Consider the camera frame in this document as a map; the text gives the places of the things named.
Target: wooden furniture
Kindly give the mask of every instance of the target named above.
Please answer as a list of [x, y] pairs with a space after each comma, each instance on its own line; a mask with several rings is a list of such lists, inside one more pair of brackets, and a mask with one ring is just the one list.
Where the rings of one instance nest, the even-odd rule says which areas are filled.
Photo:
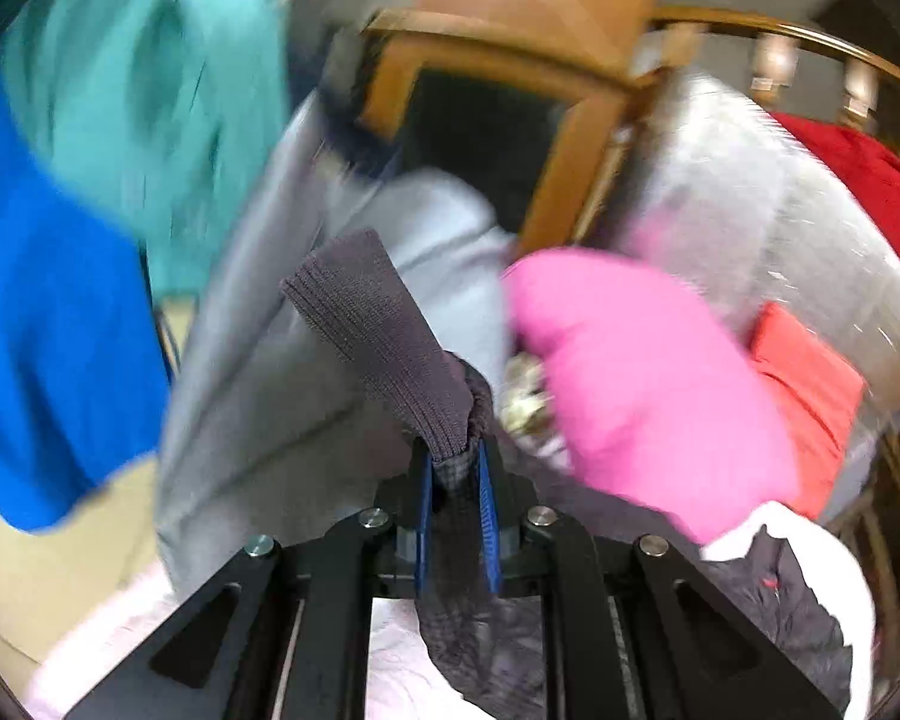
[[[878, 79], [888, 79], [900, 84], [898, 66], [852, 43], [797, 23], [718, 8], [665, 7], [655, 11], [652, 24], [655, 28], [693, 25], [701, 32], [746, 38], [781, 36], [788, 39], [790, 51], [794, 52], [793, 65], [796, 64], [797, 49], [844, 62], [847, 70], [841, 124], [855, 129], [866, 128], [871, 110], [876, 107]], [[784, 50], [780, 43], [776, 45], [777, 50]], [[751, 96], [763, 107], [772, 109], [778, 101], [781, 88], [789, 85], [792, 77], [792, 71], [789, 79], [771, 79], [763, 74], [755, 74], [751, 82]], [[900, 134], [898, 141], [892, 143], [892, 146], [900, 155]]]
[[653, 0], [416, 0], [365, 30], [375, 40], [362, 122], [387, 140], [405, 122], [424, 70], [465, 76], [565, 107], [520, 228], [520, 253], [559, 245], [586, 227], [655, 76], [631, 79], [631, 52]]

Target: light gray fabric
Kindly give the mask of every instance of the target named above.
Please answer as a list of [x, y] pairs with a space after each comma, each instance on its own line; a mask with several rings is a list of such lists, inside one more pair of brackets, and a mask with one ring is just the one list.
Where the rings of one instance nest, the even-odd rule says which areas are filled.
[[704, 74], [658, 105], [608, 207], [602, 242], [688, 284], [741, 343], [776, 300], [864, 376], [835, 514], [900, 412], [900, 261], [879, 229], [765, 111]]
[[409, 461], [394, 418], [282, 298], [281, 278], [316, 245], [377, 230], [440, 345], [503, 381], [509, 237], [490, 204], [437, 172], [382, 187], [341, 175], [323, 134], [311, 98], [214, 274], [170, 399], [155, 521], [181, 598], [254, 533], [322, 536]]

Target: coral fabric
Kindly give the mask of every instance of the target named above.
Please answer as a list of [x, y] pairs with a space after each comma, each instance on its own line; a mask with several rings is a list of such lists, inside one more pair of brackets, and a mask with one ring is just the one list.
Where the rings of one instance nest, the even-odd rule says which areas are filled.
[[592, 250], [535, 253], [505, 284], [583, 483], [669, 512], [699, 542], [797, 495], [778, 410], [698, 295]]
[[778, 303], [764, 306], [751, 356], [794, 442], [800, 490], [784, 503], [816, 519], [840, 473], [864, 379]]
[[900, 258], [900, 159], [862, 132], [786, 114], [775, 119], [844, 182]]

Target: gray pants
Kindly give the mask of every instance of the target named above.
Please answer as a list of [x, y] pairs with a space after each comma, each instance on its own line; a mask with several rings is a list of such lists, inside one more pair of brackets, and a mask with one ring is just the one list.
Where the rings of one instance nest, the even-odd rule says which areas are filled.
[[500, 276], [509, 237], [490, 204], [437, 172], [385, 186], [327, 170], [317, 100], [298, 111], [200, 306], [160, 448], [160, 553], [185, 598], [254, 533], [322, 536], [410, 459], [279, 282], [344, 232], [377, 230], [440, 344], [498, 391], [511, 340]]

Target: metal screw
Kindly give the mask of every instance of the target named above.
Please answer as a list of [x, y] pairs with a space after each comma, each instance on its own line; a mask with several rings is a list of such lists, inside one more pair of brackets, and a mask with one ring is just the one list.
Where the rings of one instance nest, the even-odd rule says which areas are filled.
[[640, 551], [650, 557], [660, 557], [667, 554], [670, 543], [663, 536], [641, 536]]
[[530, 520], [530, 525], [545, 528], [557, 521], [557, 513], [549, 506], [532, 506], [527, 511], [527, 519]]
[[360, 524], [365, 528], [382, 528], [389, 520], [384, 509], [364, 509], [360, 512]]
[[274, 540], [270, 536], [251, 536], [244, 547], [250, 557], [264, 557], [274, 550]]

